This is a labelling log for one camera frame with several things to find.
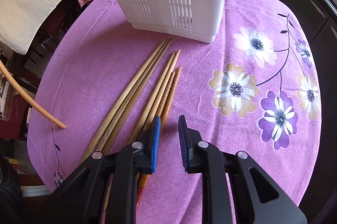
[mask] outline flower center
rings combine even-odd
[[[307,97],[308,97],[308,101],[309,102],[313,102],[315,99],[315,95],[314,92],[312,90],[308,90],[307,91]]]
[[[254,39],[250,40],[250,44],[256,50],[259,50],[259,51],[264,50],[263,44],[259,39],[254,38]]]
[[[285,113],[283,112],[283,110],[276,110],[276,113],[275,113],[275,120],[276,120],[276,124],[283,128],[284,127],[284,124],[285,124],[285,121],[287,120],[286,116],[285,116]]]
[[[309,50],[307,50],[306,48],[303,49],[303,52],[304,52],[308,57],[311,56]]]
[[[230,85],[230,93],[235,97],[240,97],[243,92],[242,86],[237,83],[232,83]]]

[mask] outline table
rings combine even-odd
[[[67,128],[56,128],[33,110],[28,131],[31,162],[50,190],[77,167],[114,102],[166,37],[133,29],[116,0],[94,0],[72,25],[36,95]],[[221,151],[247,151],[299,204],[318,153],[320,90],[306,37],[278,0],[225,0],[211,44],[174,37],[111,152],[127,143],[177,49],[182,73],[138,223],[201,222],[201,176],[184,172],[179,115]]]

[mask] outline flower print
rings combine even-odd
[[[262,141],[272,140],[275,150],[281,146],[287,148],[289,136],[297,132],[298,115],[294,111],[292,98],[284,91],[280,92],[279,97],[268,91],[267,98],[263,98],[260,104],[265,111],[263,118],[257,122],[262,129]]]
[[[252,98],[259,94],[259,90],[255,77],[245,73],[242,66],[228,63],[225,72],[215,70],[213,75],[208,85],[216,90],[213,105],[219,107],[222,114],[229,116],[234,110],[244,118],[247,112],[255,110]]]
[[[59,171],[54,171],[53,177],[56,187],[59,187],[63,182],[63,175],[61,175]]]
[[[303,74],[297,77],[297,82],[301,89],[296,92],[296,95],[300,100],[301,110],[307,111],[308,120],[317,120],[320,107],[318,82],[315,81],[312,76],[309,75],[305,77]]]
[[[297,41],[298,43],[295,42],[296,51],[301,54],[302,62],[307,64],[308,68],[311,68],[313,58],[309,45],[304,40],[298,39]]]
[[[235,33],[235,47],[246,51],[246,60],[256,62],[260,68],[265,66],[265,62],[275,65],[277,58],[273,50],[273,42],[269,40],[264,32],[257,32],[252,27],[240,27],[240,34]]]

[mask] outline wooden chopstick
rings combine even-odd
[[[23,90],[23,88],[14,80],[12,75],[9,73],[7,68],[4,66],[4,64],[0,61],[0,70],[5,75],[9,83],[14,87],[16,91],[24,98],[26,102],[28,102],[32,107],[34,107],[40,114],[42,114],[44,117],[46,117],[48,120],[50,120],[52,123],[56,124],[61,129],[65,129],[66,126],[64,123],[60,122],[58,119],[56,119],[53,115],[51,115],[49,112],[47,112],[44,108],[42,108],[36,101],[34,101],[26,91]]]
[[[179,66],[178,71],[176,72],[176,75],[173,79],[171,90],[168,94],[169,96],[167,97],[166,104],[164,106],[163,112],[162,112],[161,117],[160,117],[160,119],[161,119],[161,132],[164,131],[164,127],[165,127],[167,118],[168,118],[169,113],[170,113],[172,100],[173,100],[173,97],[174,97],[174,93],[176,92],[176,87],[177,87],[177,84],[178,84],[180,73],[181,73],[181,66]]]
[[[154,103],[154,101],[155,101],[155,99],[158,95],[158,92],[160,90],[160,87],[161,87],[166,75],[167,75],[167,72],[169,71],[169,68],[171,66],[171,63],[172,63],[172,60],[173,60],[174,56],[175,56],[175,53],[173,53],[171,55],[170,61],[167,62],[166,67],[164,68],[164,70],[161,74],[161,77],[159,78],[155,88],[153,89],[152,95],[151,95],[148,103],[146,104],[146,107],[144,108],[144,111],[143,111],[142,115],[140,116],[137,125],[134,128],[134,131],[132,132],[132,134],[130,136],[129,143],[135,142],[138,138],[139,133],[143,130],[146,119],[147,119],[147,117],[148,117],[148,115],[151,111],[152,105],[153,105],[153,103]]]
[[[160,90],[162,82],[164,81],[164,78],[167,75],[167,72],[168,72],[168,70],[169,70],[169,68],[171,66],[171,63],[173,61],[174,56],[175,56],[175,53],[173,52],[172,55],[171,55],[171,57],[169,58],[167,64],[166,64],[166,66],[165,66],[162,74],[161,74],[161,77],[159,78],[159,80],[157,82],[156,87],[154,88],[154,90],[152,92],[152,95],[151,95],[151,97],[150,97],[150,99],[149,99],[149,101],[148,101],[148,103],[147,103],[147,105],[146,105],[146,107],[145,107],[145,109],[144,109],[144,111],[143,111],[143,113],[142,113],[142,115],[141,115],[141,117],[140,117],[140,119],[139,119],[139,121],[138,121],[138,123],[137,123],[137,125],[136,125],[136,127],[134,129],[134,131],[133,131],[133,133],[132,133],[132,135],[130,136],[129,143],[135,142],[137,140],[137,138],[138,138],[139,133],[143,129],[143,126],[145,124],[146,118],[147,118],[147,116],[148,116],[148,114],[149,114],[149,112],[151,110],[151,107],[153,105],[154,100],[157,97],[157,93]],[[107,194],[106,194],[105,200],[104,200],[104,210],[107,209],[107,205],[108,205],[108,201],[109,201],[109,196],[110,196],[110,191],[111,191],[111,185],[112,185],[112,180],[108,183],[108,186],[107,186]]]
[[[165,44],[168,43],[168,41],[169,41],[169,39],[165,39],[164,41],[162,41],[160,43],[160,45],[151,54],[151,56],[146,60],[146,62],[138,70],[138,72],[136,73],[136,75],[132,78],[132,80],[127,85],[127,87],[125,88],[125,90],[119,96],[119,98],[117,99],[116,103],[113,105],[113,107],[111,108],[110,112],[107,114],[106,118],[104,119],[104,121],[102,122],[101,126],[97,130],[97,132],[96,132],[94,138],[92,139],[91,143],[87,147],[87,149],[86,149],[86,151],[85,151],[85,153],[84,153],[84,155],[83,155],[83,157],[81,159],[81,162],[83,162],[89,155],[91,155],[96,150],[96,148],[97,148],[99,142],[101,141],[104,133],[107,131],[107,128],[109,127],[112,119],[115,117],[117,111],[119,110],[119,108],[123,104],[124,100],[126,99],[126,97],[128,96],[128,94],[130,93],[130,91],[132,90],[132,88],[134,87],[134,85],[137,83],[137,81],[139,80],[139,78],[142,76],[142,74],[144,73],[144,71],[146,70],[146,68],[149,66],[149,64],[151,63],[151,61],[156,57],[158,51],[163,50],[163,48],[165,47]]]
[[[149,113],[149,116],[148,116],[146,122],[145,122],[144,130],[148,130],[148,129],[151,128],[151,124],[152,124],[152,122],[153,122],[154,116],[156,115],[157,109],[158,109],[158,107],[159,107],[161,98],[163,97],[163,94],[164,94],[164,92],[165,92],[165,88],[166,88],[166,85],[167,85],[167,83],[168,83],[168,81],[169,81],[169,78],[170,78],[170,76],[171,76],[171,73],[172,73],[174,67],[176,66],[176,63],[177,63],[179,54],[180,54],[180,49],[176,52],[176,55],[174,56],[174,59],[173,59],[173,61],[172,61],[172,63],[171,63],[171,66],[170,66],[170,68],[169,68],[169,70],[168,70],[168,73],[167,73],[166,76],[165,76],[165,79],[164,79],[164,81],[163,81],[163,84],[162,84],[161,87],[160,87],[159,93],[158,93],[158,95],[157,95],[157,97],[156,97],[156,100],[155,100],[154,103],[153,103],[152,109],[151,109],[151,111],[150,111],[150,113]]]
[[[164,106],[164,109],[161,113],[161,133],[163,133],[167,118],[169,116],[170,108],[172,105],[172,100],[174,97],[174,93],[176,91],[176,86],[178,84],[179,75],[181,73],[181,66],[179,66],[177,73],[174,76],[170,92],[168,93],[168,97]],[[139,201],[144,193],[144,189],[146,187],[147,181],[149,180],[150,175],[141,175],[138,183],[137,194],[136,194],[136,207],[139,204]]]
[[[98,146],[99,151],[103,151],[104,154],[107,154],[109,152],[112,144],[114,143],[117,135],[119,134],[119,131],[121,130],[122,126],[124,125],[127,117],[129,116],[131,110],[133,109],[135,103],[137,102],[138,97],[142,93],[147,81],[149,80],[152,72],[156,68],[156,66],[159,63],[161,57],[164,55],[166,49],[168,48],[168,46],[170,44],[171,44],[171,40],[165,45],[164,49],[159,54],[158,58],[154,61],[153,65],[149,68],[148,73],[145,75],[144,79],[140,83],[136,92],[132,96],[131,100],[129,101],[129,104],[125,107],[125,110],[123,111],[121,116],[118,117],[119,119],[117,120],[117,122],[116,123],[115,123],[115,121],[111,122],[110,126],[108,127],[108,130],[107,130],[106,134],[103,136],[102,141],[101,141],[100,145]]]
[[[176,73],[173,71],[171,73],[171,76],[168,80],[168,83],[167,83],[167,86],[165,88],[165,91],[164,91],[164,94],[163,94],[163,97],[161,98],[161,101],[159,103],[159,106],[158,106],[158,109],[157,109],[157,112],[156,112],[156,116],[160,117],[161,116],[161,113],[163,112],[164,110],[164,106],[165,106],[165,103],[166,103],[166,100],[167,100],[167,97],[169,95],[169,92],[170,92],[170,89],[171,89],[171,86],[172,86],[172,82],[173,82],[173,78],[174,78],[174,75]]]

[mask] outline dark cabinet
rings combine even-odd
[[[312,41],[310,48],[320,83],[322,120],[331,120],[337,116],[337,77],[334,72],[337,60],[337,26],[331,18]]]
[[[297,17],[309,44],[329,18],[317,0],[281,0]]]

